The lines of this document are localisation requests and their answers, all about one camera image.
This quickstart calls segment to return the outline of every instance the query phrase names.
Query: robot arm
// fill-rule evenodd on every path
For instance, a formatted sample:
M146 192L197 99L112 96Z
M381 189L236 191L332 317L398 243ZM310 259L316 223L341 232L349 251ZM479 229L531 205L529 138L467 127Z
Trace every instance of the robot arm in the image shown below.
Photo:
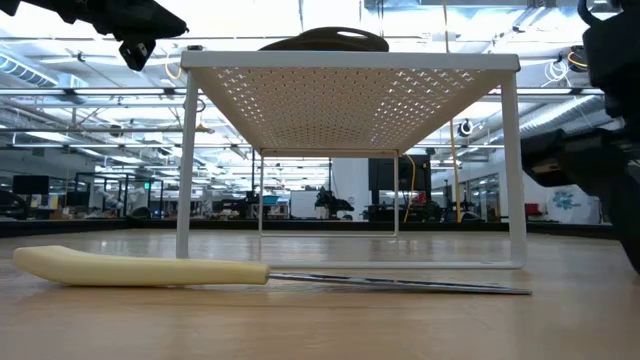
M21 0L0 1L0 10L14 16ZM82 20L102 35L122 41L120 54L130 69L140 71L156 46L155 40L184 34L187 24L154 0L24 0L54 11L73 24Z

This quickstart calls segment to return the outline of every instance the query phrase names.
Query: knife handle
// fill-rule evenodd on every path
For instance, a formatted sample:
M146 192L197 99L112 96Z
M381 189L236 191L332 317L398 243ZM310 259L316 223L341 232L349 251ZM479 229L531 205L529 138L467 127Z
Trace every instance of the knife handle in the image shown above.
M84 286L264 285L269 276L269 266L258 263L97 255L64 246L18 248L13 262L43 279Z

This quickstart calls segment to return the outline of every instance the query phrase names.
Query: yellow pole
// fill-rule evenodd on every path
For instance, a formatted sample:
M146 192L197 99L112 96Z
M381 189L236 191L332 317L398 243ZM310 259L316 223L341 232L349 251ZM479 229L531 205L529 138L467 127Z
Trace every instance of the yellow pole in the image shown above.
M456 191L456 221L460 223L460 186L458 185L458 155L456 155L456 143L453 138L453 119L449 121L449 137L451 140L451 155L453 156L453 179Z

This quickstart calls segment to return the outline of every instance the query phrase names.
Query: wooden table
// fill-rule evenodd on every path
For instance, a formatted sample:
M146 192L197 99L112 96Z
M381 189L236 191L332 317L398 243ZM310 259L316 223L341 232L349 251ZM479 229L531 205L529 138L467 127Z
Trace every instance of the wooden table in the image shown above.
M638 359L640 278L617 242L530 235L524 270L323 270L499 283L531 297L398 293L273 281L260 286L71 288L17 271L14 248L61 244L173 256L175 230L0 240L0 359ZM191 256L394 259L508 253L504 233L403 233L397 242L262 240L192 231Z

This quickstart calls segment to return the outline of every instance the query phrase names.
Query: ceiling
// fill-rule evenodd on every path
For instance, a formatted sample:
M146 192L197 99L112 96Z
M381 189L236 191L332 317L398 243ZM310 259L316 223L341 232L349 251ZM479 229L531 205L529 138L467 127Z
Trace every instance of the ceiling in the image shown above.
M520 55L520 87L553 89L589 86L585 74L568 71L566 60L553 64L559 54L566 57L570 46L581 43L586 25L574 9L577 1L450 0L446 27L440 1L429 0L388 0L383 8L377 5L380 2L373 0L157 2L185 20L190 31L178 38L158 41L142 72L127 68L119 57L120 44L111 36L97 34L87 23L78 21L73 25L66 24L57 14L27 3L20 5L15 17L1 13L0 56L4 54L19 61L51 79L57 87L70 87L72 82L71 85L75 86L113 88L113 91L106 95L85 95L80 100L36 95L33 92L0 96L0 127L63 129L118 125L123 128L146 128L149 131L124 133L118 137L109 133L20 133L16 136L4 133L0 134L0 141L43 146L93 144L94 147L81 148L78 153L95 159L99 164L104 164L104 158L108 156L109 165L173 166L164 173L157 169L151 169L151 172L168 181L176 181L175 164L179 164L180 149L172 144L181 144L182 134L161 133L158 130L180 128L184 96L169 96L162 92L162 95L130 95L126 91L118 92L118 88L184 87L186 78L180 74L178 64L180 52L188 45L202 45L208 50L257 50L279 39L321 26L355 27L383 35L392 52L444 52L445 30L448 30L452 52ZM599 17L611 15L598 14ZM38 90L34 85L2 71L0 87ZM527 114L534 111L544 113L546 109L551 111L558 104L575 100L573 96L566 95L521 96L519 111L522 119L525 119ZM229 191L249 190L250 148L208 99L202 97L199 106L203 110L198 114L198 122L207 131L196 135L196 144L209 144L210 147L196 149L198 173L195 182L216 184ZM579 130L580 124L604 124L607 119L601 110L601 105L594 105L583 109L581 116L558 123L572 130ZM470 138L457 136L457 142L493 143L493 139L498 138L496 134L501 131L499 100L484 98L458 115L455 123L466 119L476 125L475 133ZM434 132L421 143L448 144L448 127ZM118 144L130 146L109 147ZM422 154L425 147L416 147L410 153ZM487 161L489 155L496 151L495 148L477 150L473 154L463 154L463 166L465 161ZM436 160L450 159L450 153L444 147L437 151ZM290 162L290 167L284 166L285 160L286 164ZM321 185L327 179L328 169L325 165L328 159L313 160L319 165L313 171L307 170L316 165L313 162L285 160L274 160L272 165L279 163L280 167L267 175L271 179L269 183L280 184L283 189L298 189L303 185Z

